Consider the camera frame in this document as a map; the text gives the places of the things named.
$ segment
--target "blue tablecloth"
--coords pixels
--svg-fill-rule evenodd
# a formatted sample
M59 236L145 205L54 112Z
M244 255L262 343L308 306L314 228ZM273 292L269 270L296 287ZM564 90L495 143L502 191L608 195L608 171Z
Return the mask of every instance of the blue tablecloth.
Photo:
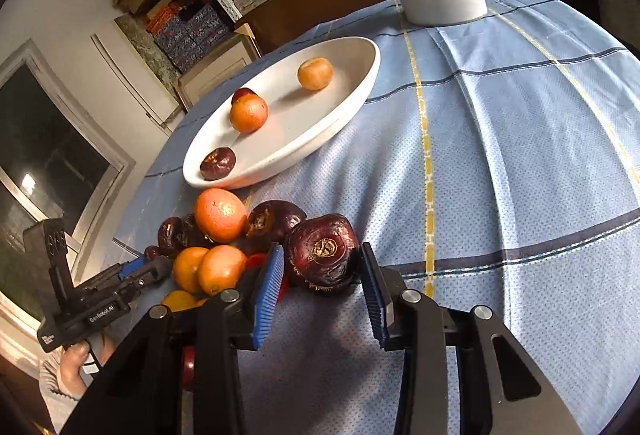
M366 36L382 65L356 117L239 195L248 207L284 198L310 216L340 212L410 287L444 306L489 305L584 434L599 433L640 375L640 63L558 0L487 3L480 20L426 29L385 1L313 28L210 92L149 170L105 265L191 211L198 192L182 179L184 154L236 88L303 47ZM240 365L252 434L393 431L402 354L380 351L359 288L339 299L290 292L264 349ZM458 433L453 358L449 368Z

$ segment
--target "plaid tablecloth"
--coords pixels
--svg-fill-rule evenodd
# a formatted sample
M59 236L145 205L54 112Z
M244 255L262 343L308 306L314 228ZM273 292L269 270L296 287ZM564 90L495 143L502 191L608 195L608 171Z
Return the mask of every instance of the plaid tablecloth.
M444 306L489 305L584 434L599 433L640 374L640 63L558 0L487 3L480 20L426 29L385 1L313 28L210 92L149 170L105 266L191 210L198 192L182 160L235 89L303 47L366 36L382 65L356 117L239 195L248 207L284 198L309 216L340 212L410 287ZM171 285L144 296L120 328ZM264 349L240 364L252 434L393 431L402 354L378 348L359 288L339 299L291 291ZM457 433L453 358L449 375Z

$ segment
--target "silver bolt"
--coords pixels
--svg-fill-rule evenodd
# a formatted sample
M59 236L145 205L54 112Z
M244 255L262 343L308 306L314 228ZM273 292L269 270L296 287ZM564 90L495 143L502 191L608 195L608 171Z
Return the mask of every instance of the silver bolt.
M418 303L420 301L421 296L417 290L407 289L400 294L402 299L407 303Z
M164 318L167 312L169 312L169 309L164 305L154 305L151 307L151 310L149 310L149 316L151 316L152 319L159 320Z
M240 293L236 289L223 290L220 293L220 299L227 303L233 303L240 297Z
M491 309L489 307L485 307L484 305L476 307L474 309L474 314L481 320L489 320L491 319L491 316L494 315L494 313L491 312Z

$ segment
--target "white dish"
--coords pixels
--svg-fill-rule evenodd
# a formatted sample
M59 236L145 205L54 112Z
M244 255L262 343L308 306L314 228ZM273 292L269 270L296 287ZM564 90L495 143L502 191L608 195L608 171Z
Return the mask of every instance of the white dish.
M298 67L322 56L334 67L324 90L298 83ZM300 50L260 72L244 86L260 95L269 118L258 131L239 134L229 124L231 97L207 119L191 142L182 174L196 188L237 189L277 175L310 155L338 133L364 104L380 68L380 49L371 40L347 37ZM215 148L228 146L236 166L223 179L205 180L200 163Z

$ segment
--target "yellow orange fruit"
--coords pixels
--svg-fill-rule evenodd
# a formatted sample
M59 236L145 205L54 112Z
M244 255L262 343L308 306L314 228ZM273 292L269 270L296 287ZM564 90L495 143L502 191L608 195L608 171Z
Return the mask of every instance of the yellow orange fruit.
M242 200L226 190L204 190L193 208L196 224L211 240L230 243L238 238L246 224L246 209Z
M187 247L176 256L174 261L174 279L181 289L190 294L201 294L198 283L198 267L209 249L205 247Z
M231 105L229 122L240 133L260 129L269 117L266 101L256 94L245 94Z
M240 249L232 245L217 245L202 259L198 282L209 296L215 296L236 286L245 264L246 256Z
M322 90L332 79L334 79L334 68L325 58L306 60L298 68L298 82L307 90Z
M181 310L192 309L196 306L195 298L184 290L174 290L167 294L162 301L162 305L169 307L171 312L179 312Z

